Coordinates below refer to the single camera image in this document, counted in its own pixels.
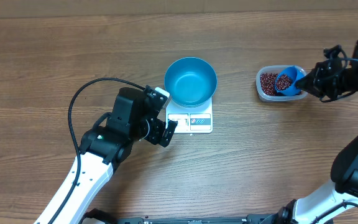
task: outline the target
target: container of beans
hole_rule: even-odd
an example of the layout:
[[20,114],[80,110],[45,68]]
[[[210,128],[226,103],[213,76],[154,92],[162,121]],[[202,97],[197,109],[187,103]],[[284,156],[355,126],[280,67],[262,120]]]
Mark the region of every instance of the container of beans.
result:
[[[293,65],[272,65],[266,66],[259,70],[256,75],[256,89],[258,90],[260,100],[264,102],[286,102],[291,100],[303,99],[308,93],[301,91],[295,96],[284,96],[277,93],[274,88],[274,84],[278,74],[288,67]],[[299,66],[295,66],[303,76],[306,76],[306,72]]]

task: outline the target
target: tabletop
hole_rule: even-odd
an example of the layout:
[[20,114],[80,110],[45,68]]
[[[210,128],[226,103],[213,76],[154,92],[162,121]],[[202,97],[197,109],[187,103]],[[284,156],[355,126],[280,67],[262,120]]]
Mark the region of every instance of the tabletop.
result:
[[[137,142],[89,208],[118,218],[277,212],[329,179],[358,135],[358,94],[263,103],[256,73],[293,64],[308,72],[324,48],[351,55],[357,39],[358,10],[0,20],[0,223],[34,222],[66,177],[75,158],[67,109],[82,84],[118,77],[163,87],[168,66],[188,56],[218,74],[213,132],[176,134],[166,148]],[[123,86],[81,93],[77,139]],[[358,223],[358,210],[335,222]]]

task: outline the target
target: plastic container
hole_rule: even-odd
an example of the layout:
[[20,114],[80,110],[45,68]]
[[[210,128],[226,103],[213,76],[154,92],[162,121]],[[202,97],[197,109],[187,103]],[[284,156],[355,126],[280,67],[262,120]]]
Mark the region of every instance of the plastic container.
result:
[[[262,86],[260,85],[260,75],[261,74],[263,74],[263,73],[280,73],[284,69],[291,67],[291,66],[294,66],[294,65],[272,65],[272,66],[266,66],[266,67],[262,68],[261,70],[259,70],[258,74],[256,74],[256,89],[258,90],[260,100],[262,100],[264,102],[286,102],[286,101],[291,101],[291,100],[300,100],[300,99],[303,99],[304,97],[306,97],[306,95],[308,93],[305,91],[302,91],[302,94],[295,95],[295,96],[269,96],[269,95],[266,95],[262,90]],[[296,67],[296,69],[301,71],[303,76],[306,76],[306,72],[301,67],[296,66],[296,65],[295,65],[295,67]]]

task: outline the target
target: wall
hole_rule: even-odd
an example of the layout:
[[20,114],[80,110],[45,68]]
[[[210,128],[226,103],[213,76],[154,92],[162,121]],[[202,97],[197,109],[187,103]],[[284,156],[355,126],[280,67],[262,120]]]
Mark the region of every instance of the wall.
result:
[[358,9],[358,0],[0,0],[0,18]]

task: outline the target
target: blue cup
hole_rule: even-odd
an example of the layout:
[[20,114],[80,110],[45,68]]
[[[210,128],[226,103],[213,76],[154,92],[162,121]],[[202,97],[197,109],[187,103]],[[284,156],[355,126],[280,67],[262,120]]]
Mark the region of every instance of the blue cup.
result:
[[164,86],[178,105],[196,107],[214,95],[218,78],[208,62],[196,57],[185,57],[169,66]]
[[[285,90],[278,90],[276,86],[277,80],[282,75],[287,75],[292,80],[292,85],[286,88]],[[295,86],[295,82],[301,78],[303,78],[303,74],[298,69],[296,69],[295,66],[288,67],[284,69],[282,72],[280,72],[280,74],[278,74],[278,77],[276,78],[276,81],[274,83],[274,88],[276,89],[277,93],[281,93],[285,96],[295,96],[296,94],[299,94],[299,92],[301,91]]]

